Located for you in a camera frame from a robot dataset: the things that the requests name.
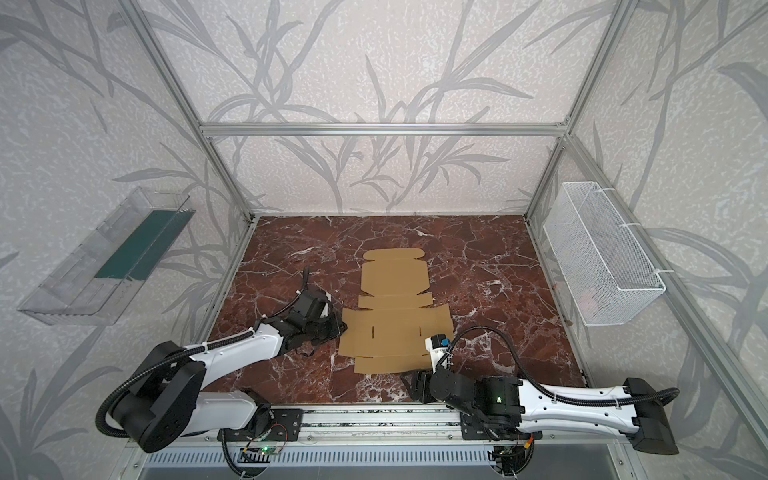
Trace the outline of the brown cardboard box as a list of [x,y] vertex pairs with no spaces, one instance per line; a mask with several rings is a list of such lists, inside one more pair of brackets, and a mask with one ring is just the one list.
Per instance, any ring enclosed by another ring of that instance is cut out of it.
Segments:
[[345,308],[347,331],[338,353],[357,374],[397,374],[432,367],[426,341],[454,338],[448,305],[436,306],[420,248],[370,250],[361,267],[356,309]]

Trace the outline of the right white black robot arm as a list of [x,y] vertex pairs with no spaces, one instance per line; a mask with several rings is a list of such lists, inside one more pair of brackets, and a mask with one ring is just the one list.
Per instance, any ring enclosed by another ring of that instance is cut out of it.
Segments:
[[665,406],[679,391],[655,391],[628,378],[608,389],[555,387],[522,378],[488,376],[477,380],[440,367],[401,375],[411,399],[441,402],[460,416],[465,440],[538,440],[545,431],[570,431],[626,438],[634,450],[676,455]]

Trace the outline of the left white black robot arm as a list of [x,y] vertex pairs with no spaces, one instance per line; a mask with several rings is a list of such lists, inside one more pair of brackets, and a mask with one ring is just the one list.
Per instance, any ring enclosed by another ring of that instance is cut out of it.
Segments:
[[305,287],[277,314],[228,337],[181,347],[156,345],[99,406],[97,430],[157,452],[180,437],[210,430],[260,436],[273,424],[270,404],[253,391],[209,392],[207,386],[305,343],[323,345],[347,329],[322,289]]

